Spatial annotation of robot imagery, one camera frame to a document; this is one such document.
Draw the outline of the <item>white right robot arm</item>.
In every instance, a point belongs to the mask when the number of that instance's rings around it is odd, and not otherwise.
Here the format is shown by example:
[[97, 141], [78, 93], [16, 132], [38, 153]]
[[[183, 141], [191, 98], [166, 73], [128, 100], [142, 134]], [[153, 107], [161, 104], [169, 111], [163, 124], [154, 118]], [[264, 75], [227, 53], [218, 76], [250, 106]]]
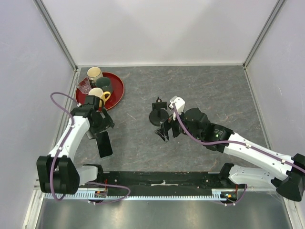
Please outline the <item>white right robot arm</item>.
[[226, 163], [218, 176], [222, 187], [228, 188], [233, 184], [270, 187], [289, 200], [302, 200], [305, 191], [304, 155], [284, 155], [255, 144], [227, 127], [210, 122], [198, 108], [181, 114], [174, 112], [160, 123], [155, 133], [167, 142], [169, 130], [174, 137], [187, 135], [211, 151], [235, 156], [256, 166], [246, 169]]

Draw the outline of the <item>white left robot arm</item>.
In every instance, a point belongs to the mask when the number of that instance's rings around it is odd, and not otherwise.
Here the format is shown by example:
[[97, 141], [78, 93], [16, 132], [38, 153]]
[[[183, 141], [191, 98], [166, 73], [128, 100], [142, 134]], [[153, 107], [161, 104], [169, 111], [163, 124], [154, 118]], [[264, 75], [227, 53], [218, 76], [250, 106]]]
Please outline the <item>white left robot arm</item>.
[[41, 191], [50, 193], [56, 200], [75, 194], [79, 186], [88, 182], [93, 187], [104, 184], [102, 166], [85, 164], [76, 168], [74, 165], [76, 151], [85, 135], [96, 141], [101, 158], [113, 154], [107, 129], [113, 128], [114, 122], [101, 98], [88, 95], [84, 104], [64, 111], [70, 118], [65, 131], [48, 155], [40, 156], [36, 162]]

